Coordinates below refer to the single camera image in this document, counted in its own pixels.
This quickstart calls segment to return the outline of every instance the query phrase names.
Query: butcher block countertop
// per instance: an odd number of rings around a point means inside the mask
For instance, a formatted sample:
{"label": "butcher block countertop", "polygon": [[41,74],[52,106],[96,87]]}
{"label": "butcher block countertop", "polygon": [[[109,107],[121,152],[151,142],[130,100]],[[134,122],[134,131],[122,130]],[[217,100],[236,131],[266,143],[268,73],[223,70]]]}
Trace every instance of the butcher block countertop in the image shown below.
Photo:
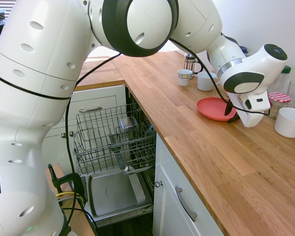
{"label": "butcher block countertop", "polygon": [[80,89],[127,85],[226,236],[295,236],[295,139],[267,117],[245,128],[202,116],[197,102],[218,94],[198,90],[195,77],[179,86],[183,63],[178,52],[120,56]]}

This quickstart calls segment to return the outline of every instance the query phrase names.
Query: glass jar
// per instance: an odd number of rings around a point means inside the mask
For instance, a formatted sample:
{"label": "glass jar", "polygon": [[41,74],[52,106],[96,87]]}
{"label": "glass jar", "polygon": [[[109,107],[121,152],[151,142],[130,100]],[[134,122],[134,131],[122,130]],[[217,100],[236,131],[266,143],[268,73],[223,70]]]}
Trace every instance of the glass jar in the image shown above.
{"label": "glass jar", "polygon": [[282,92],[286,93],[287,88],[289,86],[288,78],[290,76],[291,68],[289,66],[285,66],[279,76],[270,84],[267,88],[268,94],[272,92]]}
{"label": "glass jar", "polygon": [[279,114],[279,110],[282,107],[286,107],[287,104],[291,101],[291,97],[285,93],[281,92],[272,92],[269,94],[269,100],[271,104],[270,115],[268,117],[276,119]]}

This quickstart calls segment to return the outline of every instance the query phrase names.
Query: white cup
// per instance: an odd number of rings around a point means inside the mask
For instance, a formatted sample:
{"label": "white cup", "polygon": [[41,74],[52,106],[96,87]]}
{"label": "white cup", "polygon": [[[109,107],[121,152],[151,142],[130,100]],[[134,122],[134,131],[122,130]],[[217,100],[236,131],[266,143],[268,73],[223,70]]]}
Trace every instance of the white cup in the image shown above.
{"label": "white cup", "polygon": [[295,138],[295,108],[281,108],[274,129],[284,137]]}
{"label": "white cup", "polygon": [[179,85],[187,86],[192,76],[192,70],[182,69],[178,71]]}
{"label": "white cup", "polygon": [[[216,74],[211,73],[211,76],[214,80],[217,79]],[[198,75],[198,89],[202,90],[202,91],[211,91],[214,87],[212,80],[210,78],[210,76],[205,72],[199,72]]]}

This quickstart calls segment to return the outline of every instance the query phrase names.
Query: green bottle cap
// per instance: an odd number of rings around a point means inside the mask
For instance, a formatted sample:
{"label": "green bottle cap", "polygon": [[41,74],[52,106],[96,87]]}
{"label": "green bottle cap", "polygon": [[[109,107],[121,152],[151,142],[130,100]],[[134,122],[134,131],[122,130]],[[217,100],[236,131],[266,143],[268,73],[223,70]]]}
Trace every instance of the green bottle cap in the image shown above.
{"label": "green bottle cap", "polygon": [[291,71],[291,68],[290,68],[288,65],[286,65],[286,66],[284,67],[284,69],[282,70],[281,73],[283,73],[283,74],[289,74],[290,71]]}

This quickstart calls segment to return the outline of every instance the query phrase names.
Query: open dishwasher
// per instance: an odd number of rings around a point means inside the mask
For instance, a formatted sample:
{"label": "open dishwasher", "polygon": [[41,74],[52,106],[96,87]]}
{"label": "open dishwasher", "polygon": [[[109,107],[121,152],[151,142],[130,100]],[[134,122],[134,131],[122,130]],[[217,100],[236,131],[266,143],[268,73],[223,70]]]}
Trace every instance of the open dishwasher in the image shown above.
{"label": "open dishwasher", "polygon": [[156,132],[138,103],[77,115],[74,154],[98,227],[153,211]]}

